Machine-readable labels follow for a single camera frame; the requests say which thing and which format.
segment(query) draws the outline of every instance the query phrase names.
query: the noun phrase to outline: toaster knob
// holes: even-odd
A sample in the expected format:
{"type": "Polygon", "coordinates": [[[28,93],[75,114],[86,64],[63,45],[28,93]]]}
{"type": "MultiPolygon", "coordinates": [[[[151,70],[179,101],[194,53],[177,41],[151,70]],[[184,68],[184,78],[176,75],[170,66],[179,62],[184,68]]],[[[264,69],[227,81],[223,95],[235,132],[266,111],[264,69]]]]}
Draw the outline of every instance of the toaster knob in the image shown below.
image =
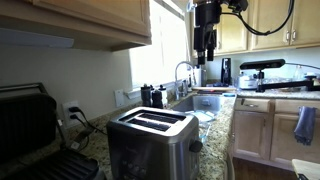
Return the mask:
{"type": "Polygon", "coordinates": [[[189,150],[191,152],[198,153],[202,149],[202,146],[203,146],[202,142],[196,140],[190,145],[189,150]]]}

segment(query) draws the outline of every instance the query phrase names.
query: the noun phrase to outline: stainless steel toaster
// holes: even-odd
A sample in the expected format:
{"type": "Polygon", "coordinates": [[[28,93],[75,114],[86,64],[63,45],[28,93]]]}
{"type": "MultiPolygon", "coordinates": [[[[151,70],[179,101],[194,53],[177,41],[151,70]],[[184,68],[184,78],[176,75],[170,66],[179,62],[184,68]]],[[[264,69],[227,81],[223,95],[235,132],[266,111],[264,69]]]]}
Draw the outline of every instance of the stainless steel toaster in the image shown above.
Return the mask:
{"type": "Polygon", "coordinates": [[[199,121],[177,111],[138,107],[107,123],[114,179],[194,180],[199,121]]]}

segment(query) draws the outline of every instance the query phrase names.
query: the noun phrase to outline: towel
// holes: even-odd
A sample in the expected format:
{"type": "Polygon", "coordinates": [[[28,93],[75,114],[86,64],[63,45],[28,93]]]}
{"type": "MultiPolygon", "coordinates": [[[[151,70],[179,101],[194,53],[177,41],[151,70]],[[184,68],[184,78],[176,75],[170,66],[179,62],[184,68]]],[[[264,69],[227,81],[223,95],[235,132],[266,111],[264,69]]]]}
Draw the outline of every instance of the towel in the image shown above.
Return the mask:
{"type": "Polygon", "coordinates": [[[298,143],[310,146],[313,138],[313,129],[315,124],[316,108],[300,107],[299,121],[294,130],[295,138],[298,143]]]}

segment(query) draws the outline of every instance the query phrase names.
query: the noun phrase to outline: wall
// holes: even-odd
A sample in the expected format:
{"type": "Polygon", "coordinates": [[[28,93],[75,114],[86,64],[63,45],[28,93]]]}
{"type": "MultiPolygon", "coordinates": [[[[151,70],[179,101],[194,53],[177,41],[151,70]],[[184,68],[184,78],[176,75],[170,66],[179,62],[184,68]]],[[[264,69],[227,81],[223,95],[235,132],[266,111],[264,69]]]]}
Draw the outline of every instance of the wall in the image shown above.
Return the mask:
{"type": "MultiPolygon", "coordinates": [[[[88,119],[116,109],[114,90],[131,88],[129,51],[0,45],[0,86],[42,82],[58,103],[78,100],[88,119]]],[[[128,100],[125,104],[139,101],[128,100]]]]}
{"type": "MultiPolygon", "coordinates": [[[[320,67],[320,47],[303,48],[303,49],[286,49],[286,50],[275,50],[267,52],[255,52],[255,53],[244,53],[235,55],[224,55],[216,56],[213,62],[207,62],[206,68],[209,79],[220,79],[221,61],[222,58],[230,57],[232,63],[232,77],[237,77],[240,72],[240,65],[243,62],[249,61],[261,61],[271,59],[284,59],[287,63],[300,63],[306,65],[312,65],[320,67]]],[[[277,69],[265,69],[266,78],[271,77],[286,77],[291,78],[295,71],[295,66],[284,65],[277,69]]],[[[319,70],[311,69],[308,67],[302,68],[304,72],[316,72],[320,73],[319,70]]],[[[246,74],[255,74],[255,70],[245,70],[246,74]]]]}

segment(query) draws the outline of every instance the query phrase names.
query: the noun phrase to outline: cabinet door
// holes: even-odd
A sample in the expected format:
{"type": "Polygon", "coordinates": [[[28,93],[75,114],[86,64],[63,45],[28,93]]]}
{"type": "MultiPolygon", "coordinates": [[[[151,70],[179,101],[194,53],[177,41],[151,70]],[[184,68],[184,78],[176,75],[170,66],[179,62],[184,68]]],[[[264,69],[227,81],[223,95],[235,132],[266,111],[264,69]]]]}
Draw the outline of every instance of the cabinet door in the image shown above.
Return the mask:
{"type": "Polygon", "coordinates": [[[311,146],[298,143],[294,129],[298,123],[297,115],[275,114],[271,161],[291,166],[292,159],[301,159],[320,163],[320,119],[316,119],[311,146]]]}
{"type": "Polygon", "coordinates": [[[150,36],[148,0],[29,0],[50,9],[135,34],[150,36]]]}
{"type": "Polygon", "coordinates": [[[235,111],[234,156],[268,160],[272,122],[265,113],[235,111]]]}
{"type": "Polygon", "coordinates": [[[320,44],[320,1],[296,0],[293,13],[291,44],[320,44]]]}
{"type": "MultiPolygon", "coordinates": [[[[247,22],[248,11],[241,13],[247,22]]],[[[222,5],[222,12],[231,12],[226,5],[222,5]]],[[[247,29],[242,22],[233,15],[222,14],[217,25],[216,53],[241,52],[247,50],[247,29]]]]}
{"type": "MultiPolygon", "coordinates": [[[[254,0],[250,6],[252,11],[252,27],[258,31],[266,32],[278,28],[288,15],[290,0],[270,1],[254,0]]],[[[251,49],[268,49],[289,45],[291,20],[278,32],[268,36],[252,35],[251,49]]]]}

